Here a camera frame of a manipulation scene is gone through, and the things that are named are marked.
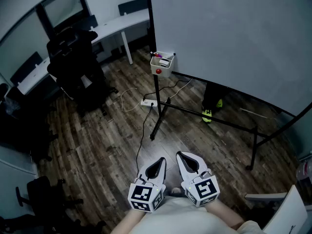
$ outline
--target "power strip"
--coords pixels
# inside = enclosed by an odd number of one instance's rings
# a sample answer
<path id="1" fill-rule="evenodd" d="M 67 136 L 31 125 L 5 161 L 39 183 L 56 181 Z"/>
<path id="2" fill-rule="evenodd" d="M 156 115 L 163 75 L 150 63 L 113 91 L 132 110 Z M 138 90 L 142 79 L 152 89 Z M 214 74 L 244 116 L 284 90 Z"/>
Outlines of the power strip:
<path id="1" fill-rule="evenodd" d="M 152 104 L 153 104 L 153 107 L 157 107 L 157 100 L 152 100 L 152 99 L 141 100 L 141 106 L 151 107 Z"/>

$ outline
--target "table leg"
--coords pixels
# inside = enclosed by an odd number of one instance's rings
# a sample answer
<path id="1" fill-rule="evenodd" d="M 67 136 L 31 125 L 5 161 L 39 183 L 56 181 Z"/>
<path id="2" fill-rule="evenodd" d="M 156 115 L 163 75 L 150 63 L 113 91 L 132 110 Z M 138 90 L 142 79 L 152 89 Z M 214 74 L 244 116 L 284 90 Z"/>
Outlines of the table leg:
<path id="1" fill-rule="evenodd" d="M 119 49 L 119 53 L 122 54 L 121 46 L 120 46 L 120 44 L 118 43 L 117 35 L 114 35 L 114 40 L 115 40 L 116 46 L 117 46 L 118 49 Z"/>
<path id="2" fill-rule="evenodd" d="M 258 126 L 255 126 L 253 128 L 254 134 L 253 134 L 253 154 L 252 154 L 252 160 L 250 163 L 250 166 L 246 166 L 246 170 L 251 171 L 254 168 L 254 160 L 255 155 L 257 153 L 257 134 L 258 134 Z"/>
<path id="3" fill-rule="evenodd" d="M 126 49 L 126 53 L 127 53 L 127 56 L 128 56 L 129 63 L 130 63 L 130 64 L 133 64 L 132 58 L 131 58 L 131 54 L 130 54 L 130 50 L 129 50 L 129 47 L 128 47 L 128 42 L 127 42 L 126 34 L 125 34 L 124 31 L 121 32 L 121 36 L 122 36 L 123 44 L 124 44 L 125 49 Z"/>

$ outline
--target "yellow shoe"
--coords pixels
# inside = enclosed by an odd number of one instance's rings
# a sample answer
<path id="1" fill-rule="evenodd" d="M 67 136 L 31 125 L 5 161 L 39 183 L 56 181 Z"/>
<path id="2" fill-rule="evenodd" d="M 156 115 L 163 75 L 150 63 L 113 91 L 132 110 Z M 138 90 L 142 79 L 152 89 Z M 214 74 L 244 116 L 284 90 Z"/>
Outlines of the yellow shoe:
<path id="1" fill-rule="evenodd" d="M 215 107 L 221 108 L 222 106 L 223 106 L 222 99 L 220 99 Z"/>
<path id="2" fill-rule="evenodd" d="M 207 116 L 210 116 L 212 117 L 212 113 L 211 113 L 211 110 L 205 110 L 203 111 L 203 115 L 207 115 Z M 206 123 L 210 123 L 211 122 L 211 119 L 207 119 L 207 118 L 204 118 L 203 117 L 203 121 L 206 122 Z"/>

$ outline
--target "white desk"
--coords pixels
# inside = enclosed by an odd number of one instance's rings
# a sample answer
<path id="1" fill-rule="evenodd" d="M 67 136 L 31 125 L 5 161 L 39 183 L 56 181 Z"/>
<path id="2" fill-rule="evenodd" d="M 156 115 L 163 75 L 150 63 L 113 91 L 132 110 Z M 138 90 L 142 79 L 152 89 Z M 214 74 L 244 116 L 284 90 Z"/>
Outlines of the white desk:
<path id="1" fill-rule="evenodd" d="M 128 42 L 124 30 L 132 26 L 148 22 L 150 19 L 148 9 L 133 12 L 131 14 L 115 18 L 108 21 L 92 31 L 97 33 L 97 38 L 92 41 L 92 44 L 98 43 L 100 40 L 112 36 L 121 32 L 123 44 L 126 49 L 126 53 L 129 59 L 129 63 L 132 64 L 132 58 L 128 47 Z M 45 59 L 39 66 L 37 66 L 19 85 L 18 89 L 22 94 L 28 94 L 37 84 L 39 84 L 49 73 L 47 71 L 50 59 Z"/>
<path id="2" fill-rule="evenodd" d="M 50 58 L 46 58 L 18 85 L 18 89 L 23 95 L 28 94 L 37 84 L 49 75 L 47 70 L 49 64 Z"/>
<path id="3" fill-rule="evenodd" d="M 124 30 L 134 25 L 148 22 L 149 20 L 150 16 L 148 9 L 136 11 L 131 14 L 110 20 L 109 22 L 99 25 L 98 27 L 93 29 L 93 31 L 97 33 L 97 38 L 94 39 L 92 43 L 97 43 L 105 37 L 109 37 L 118 32 L 121 32 L 123 44 L 126 49 L 129 63 L 133 64 Z"/>

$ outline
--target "office chair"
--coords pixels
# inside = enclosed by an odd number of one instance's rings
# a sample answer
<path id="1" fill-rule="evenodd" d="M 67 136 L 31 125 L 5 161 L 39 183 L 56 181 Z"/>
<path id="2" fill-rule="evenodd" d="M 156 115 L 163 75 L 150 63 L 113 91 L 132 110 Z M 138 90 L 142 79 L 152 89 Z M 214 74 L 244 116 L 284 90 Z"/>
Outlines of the office chair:
<path id="1" fill-rule="evenodd" d="M 95 28 L 98 26 L 98 22 L 95 15 L 91 15 L 87 18 L 83 18 L 80 21 L 74 23 L 72 28 L 74 30 L 86 30 L 89 31 L 91 27 Z"/>
<path id="2" fill-rule="evenodd" d="M 50 108 L 23 95 L 17 87 L 11 88 L 6 94 L 7 90 L 6 84 L 0 85 L 0 142 L 13 146 L 19 152 L 30 153 L 36 163 L 43 158 L 51 161 L 52 158 L 48 156 L 49 144 L 58 135 L 51 134 L 49 125 L 44 121 Z M 14 102 L 15 108 L 9 108 L 8 113 L 10 101 Z"/>
<path id="3" fill-rule="evenodd" d="M 59 179 L 56 186 L 51 187 L 46 176 L 39 177 L 27 184 L 29 199 L 20 196 L 19 188 L 16 187 L 16 194 L 20 206 L 23 203 L 32 206 L 35 216 L 23 215 L 13 219 L 0 218 L 0 230 L 12 233 L 15 230 L 22 230 L 29 227 L 43 226 L 44 233 L 86 233 L 100 234 L 102 227 L 106 225 L 101 221 L 97 226 L 80 226 L 80 221 L 73 221 L 65 212 L 66 209 L 75 204 L 82 204 L 82 199 L 65 201 L 62 184 L 64 179 Z"/>
<path id="4" fill-rule="evenodd" d="M 73 98 L 78 113 L 83 117 L 85 111 L 100 108 L 111 93 L 118 93 L 115 87 L 107 87 L 105 76 L 92 53 L 91 41 L 97 37 L 93 31 L 68 28 L 47 44 L 50 57 L 48 72 L 57 78 L 57 84 Z M 91 85 L 85 86 L 81 80 L 86 77 Z"/>
<path id="5" fill-rule="evenodd" d="M 124 16 L 125 13 L 130 14 L 147 8 L 147 0 L 133 0 L 118 5 L 119 13 L 121 16 Z"/>

